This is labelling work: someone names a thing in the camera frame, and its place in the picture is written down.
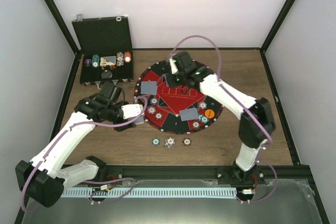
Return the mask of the blue card seat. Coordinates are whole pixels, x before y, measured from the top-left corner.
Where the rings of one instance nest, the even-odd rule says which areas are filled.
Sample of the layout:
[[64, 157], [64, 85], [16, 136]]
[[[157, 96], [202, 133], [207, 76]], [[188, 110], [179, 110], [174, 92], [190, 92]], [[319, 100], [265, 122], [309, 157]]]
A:
[[141, 94], [156, 95], [157, 94], [157, 82], [156, 81], [142, 81], [141, 82]]
[[180, 111], [181, 121], [197, 120], [198, 111], [197, 108], [189, 108]]

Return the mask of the blue card bottom seat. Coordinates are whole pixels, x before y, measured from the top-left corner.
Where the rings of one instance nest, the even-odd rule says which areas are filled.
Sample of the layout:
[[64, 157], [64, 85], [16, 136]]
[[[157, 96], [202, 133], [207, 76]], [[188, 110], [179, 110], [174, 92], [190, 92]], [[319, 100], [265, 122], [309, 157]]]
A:
[[197, 120], [198, 111], [197, 108], [189, 108], [180, 111], [181, 121]]

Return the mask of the green poker chip stack table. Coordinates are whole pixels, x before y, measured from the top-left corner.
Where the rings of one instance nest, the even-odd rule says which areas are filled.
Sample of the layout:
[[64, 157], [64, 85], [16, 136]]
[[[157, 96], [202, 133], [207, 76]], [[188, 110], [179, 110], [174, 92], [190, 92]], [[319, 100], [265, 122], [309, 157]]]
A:
[[153, 140], [152, 140], [152, 144], [154, 145], [154, 146], [157, 146], [157, 145], [159, 145], [160, 144], [160, 139], [159, 138], [154, 138]]

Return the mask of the orange round button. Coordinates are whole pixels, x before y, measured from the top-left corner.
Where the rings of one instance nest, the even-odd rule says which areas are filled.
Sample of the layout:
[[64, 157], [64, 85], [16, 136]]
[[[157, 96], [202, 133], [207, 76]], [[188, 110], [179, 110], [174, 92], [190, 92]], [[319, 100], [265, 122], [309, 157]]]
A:
[[207, 109], [205, 112], [204, 112], [204, 115], [208, 118], [208, 119], [212, 119], [215, 117], [215, 112], [211, 109]]

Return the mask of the brown poker chip stack table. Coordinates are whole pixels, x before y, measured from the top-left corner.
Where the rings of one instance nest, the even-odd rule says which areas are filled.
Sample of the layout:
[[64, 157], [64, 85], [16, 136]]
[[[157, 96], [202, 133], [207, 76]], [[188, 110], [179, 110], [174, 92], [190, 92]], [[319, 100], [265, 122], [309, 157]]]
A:
[[183, 145], [184, 146], [190, 146], [191, 144], [191, 140], [189, 138], [185, 138], [183, 141], [182, 141]]

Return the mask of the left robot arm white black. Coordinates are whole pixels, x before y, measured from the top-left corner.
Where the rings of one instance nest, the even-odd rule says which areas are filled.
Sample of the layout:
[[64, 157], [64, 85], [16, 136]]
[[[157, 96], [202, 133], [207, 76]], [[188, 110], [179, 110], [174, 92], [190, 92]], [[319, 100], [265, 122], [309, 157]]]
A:
[[68, 122], [53, 140], [29, 162], [20, 161], [17, 164], [15, 173], [22, 199], [29, 197], [50, 207], [65, 190], [77, 184], [103, 185], [107, 170], [102, 160], [90, 156], [76, 165], [63, 168], [65, 161], [96, 126], [130, 126], [143, 115], [147, 104], [147, 100], [142, 103], [115, 104], [100, 95], [80, 100]]

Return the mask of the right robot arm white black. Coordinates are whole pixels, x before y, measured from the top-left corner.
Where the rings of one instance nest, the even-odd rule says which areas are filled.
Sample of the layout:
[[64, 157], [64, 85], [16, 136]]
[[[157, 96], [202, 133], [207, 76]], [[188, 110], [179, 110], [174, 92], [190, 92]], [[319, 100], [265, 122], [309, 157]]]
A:
[[259, 151], [273, 143], [271, 135], [276, 124], [269, 101], [236, 90], [208, 70], [198, 70], [191, 75], [181, 71], [168, 73], [165, 79], [170, 88], [182, 86], [196, 89], [219, 102], [237, 117], [238, 137], [242, 145], [233, 163], [233, 177], [238, 183], [248, 182], [257, 164]]

